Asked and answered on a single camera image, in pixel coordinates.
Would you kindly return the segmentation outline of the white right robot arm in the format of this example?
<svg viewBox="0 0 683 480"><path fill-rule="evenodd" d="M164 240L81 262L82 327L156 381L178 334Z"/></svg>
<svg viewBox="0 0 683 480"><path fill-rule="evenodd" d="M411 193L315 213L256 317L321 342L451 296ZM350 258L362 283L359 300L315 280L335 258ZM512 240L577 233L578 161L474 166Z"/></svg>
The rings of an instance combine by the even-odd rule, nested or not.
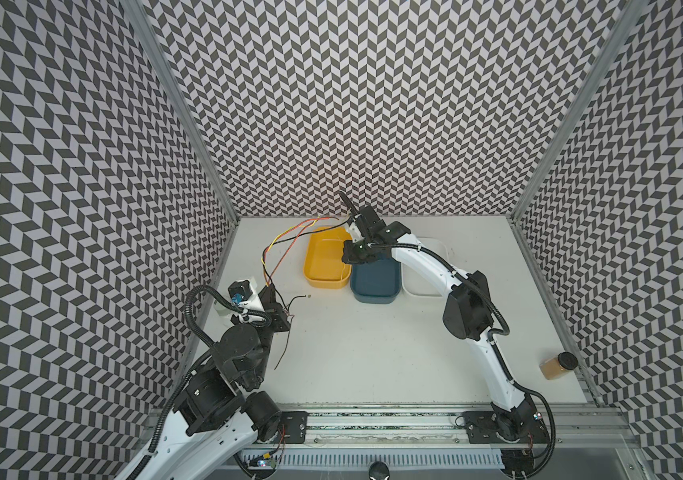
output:
<svg viewBox="0 0 683 480"><path fill-rule="evenodd" d="M343 263L359 265L387 256L417 272L445 298L443 326L453 337L469 342L491 394L491 420L499 440L515 443L543 429L547 446L531 456L530 468L505 468L509 479L531 479L541 474L555 453L557 426L551 405L543 394L523 386L509 370L497 338L511 333L509 323L489 294L487 277L469 273L427 248L399 221L385 223L371 206L357 207L345 192L339 193L349 210L343 242Z"/></svg>

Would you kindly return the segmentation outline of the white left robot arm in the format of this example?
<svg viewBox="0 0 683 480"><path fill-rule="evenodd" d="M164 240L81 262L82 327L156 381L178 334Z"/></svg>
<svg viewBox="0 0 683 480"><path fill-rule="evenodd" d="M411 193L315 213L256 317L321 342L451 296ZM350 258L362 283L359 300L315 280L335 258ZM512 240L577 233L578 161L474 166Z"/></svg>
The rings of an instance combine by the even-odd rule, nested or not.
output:
<svg viewBox="0 0 683 480"><path fill-rule="evenodd" d="M215 340L197 322L195 304L209 295L231 319ZM119 473L121 479L205 479L230 460L251 479L268 479L279 466L277 448L245 461L255 443L283 445L283 412L265 392L276 334L289 332L289 310L275 286L232 283L226 294L207 285L185 298L191 332L207 346L164 404L148 443Z"/></svg>

